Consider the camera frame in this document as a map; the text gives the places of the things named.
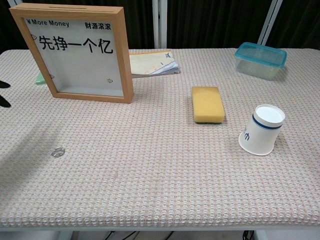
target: white paper cup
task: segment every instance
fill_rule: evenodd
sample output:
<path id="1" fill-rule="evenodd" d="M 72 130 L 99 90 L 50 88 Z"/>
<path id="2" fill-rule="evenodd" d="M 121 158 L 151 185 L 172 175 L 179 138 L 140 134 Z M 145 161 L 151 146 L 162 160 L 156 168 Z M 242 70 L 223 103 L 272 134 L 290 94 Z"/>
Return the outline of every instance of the white paper cup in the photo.
<path id="1" fill-rule="evenodd" d="M 239 135 L 240 146 L 247 152 L 259 156 L 271 153 L 285 117 L 285 113 L 276 106 L 257 106 Z"/>

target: plastic container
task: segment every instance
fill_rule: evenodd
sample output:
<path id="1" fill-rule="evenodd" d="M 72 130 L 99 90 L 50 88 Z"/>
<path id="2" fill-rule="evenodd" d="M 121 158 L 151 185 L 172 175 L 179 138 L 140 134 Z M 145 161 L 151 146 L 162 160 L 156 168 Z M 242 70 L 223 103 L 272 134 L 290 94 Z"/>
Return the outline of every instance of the plastic container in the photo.
<path id="1" fill-rule="evenodd" d="M 271 80 L 285 66 L 287 52 L 278 48 L 244 42 L 235 53 L 236 70 Z"/>

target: table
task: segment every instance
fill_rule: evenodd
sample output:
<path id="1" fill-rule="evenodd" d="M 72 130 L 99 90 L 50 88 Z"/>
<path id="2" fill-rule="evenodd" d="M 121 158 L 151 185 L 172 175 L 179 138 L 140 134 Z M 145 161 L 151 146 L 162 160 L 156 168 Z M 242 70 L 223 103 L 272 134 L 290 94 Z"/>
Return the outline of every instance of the table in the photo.
<path id="1" fill-rule="evenodd" d="M 267 81 L 236 72 L 234 48 L 174 49 L 181 73 L 134 79 L 131 104 L 53 98 L 28 50 L 4 52 L 0 228 L 319 227 L 320 51 L 285 50 Z M 192 86 L 219 87 L 222 124 L 193 122 Z M 238 136 L 264 103 L 286 119 L 261 157 Z"/>

